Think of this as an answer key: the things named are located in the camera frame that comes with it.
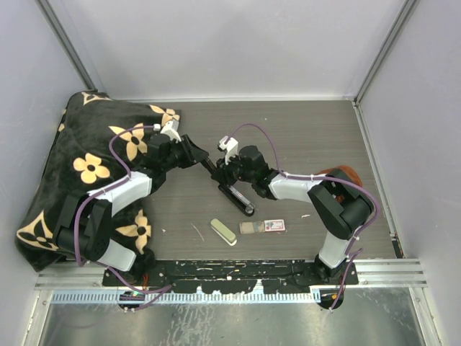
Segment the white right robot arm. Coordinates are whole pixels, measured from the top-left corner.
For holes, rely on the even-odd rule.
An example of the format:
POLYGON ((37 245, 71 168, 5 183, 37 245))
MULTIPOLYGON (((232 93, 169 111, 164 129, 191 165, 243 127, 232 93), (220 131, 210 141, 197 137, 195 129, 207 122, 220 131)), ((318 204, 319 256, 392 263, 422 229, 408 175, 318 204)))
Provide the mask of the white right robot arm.
POLYGON ((316 275, 331 284, 341 276, 341 266, 358 230, 377 211, 377 202, 363 187, 352 182, 344 169, 328 173, 299 175, 271 168, 256 146, 238 147, 229 136, 221 138, 218 149, 224 153, 212 178, 223 185, 237 181, 251 185, 261 198, 295 200, 313 205, 327 234, 315 261, 316 275))

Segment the red white staple box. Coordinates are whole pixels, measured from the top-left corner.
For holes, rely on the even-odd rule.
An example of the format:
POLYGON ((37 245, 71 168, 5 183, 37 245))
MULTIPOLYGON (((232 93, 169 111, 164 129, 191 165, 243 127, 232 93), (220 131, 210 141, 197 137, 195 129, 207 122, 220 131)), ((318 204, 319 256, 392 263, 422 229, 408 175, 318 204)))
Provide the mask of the red white staple box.
POLYGON ((243 235, 259 233, 286 232, 285 221, 282 219, 242 222, 239 231, 243 235))

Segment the black stapler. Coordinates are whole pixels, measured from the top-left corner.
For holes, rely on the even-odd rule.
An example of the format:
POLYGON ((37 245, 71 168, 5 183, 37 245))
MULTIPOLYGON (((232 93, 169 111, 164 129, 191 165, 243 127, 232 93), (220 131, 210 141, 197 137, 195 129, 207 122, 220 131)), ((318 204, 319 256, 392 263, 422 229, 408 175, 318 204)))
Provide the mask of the black stapler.
POLYGON ((221 191, 240 212, 245 216, 252 216, 254 214, 254 204, 244 197, 234 186, 229 185, 222 177, 219 177, 219 169, 210 159, 205 159, 201 164, 210 173, 211 178, 218 183, 219 191, 221 191))

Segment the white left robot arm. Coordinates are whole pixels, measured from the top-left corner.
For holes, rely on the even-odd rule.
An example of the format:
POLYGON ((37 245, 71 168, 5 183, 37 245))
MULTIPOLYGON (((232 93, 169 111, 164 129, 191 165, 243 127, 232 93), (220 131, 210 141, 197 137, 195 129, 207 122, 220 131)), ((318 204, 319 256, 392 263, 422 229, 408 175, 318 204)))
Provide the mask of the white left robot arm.
POLYGON ((117 269, 127 285, 139 284, 144 268, 135 262, 133 250, 113 240, 113 216, 157 191, 166 181, 167 172, 201 164, 209 157, 189 136, 178 134, 174 120, 165 126, 153 125, 152 130, 146 162, 136 170, 122 162, 126 171, 123 178, 96 190, 68 193, 53 232, 54 245, 74 254, 78 265, 90 261, 117 269))

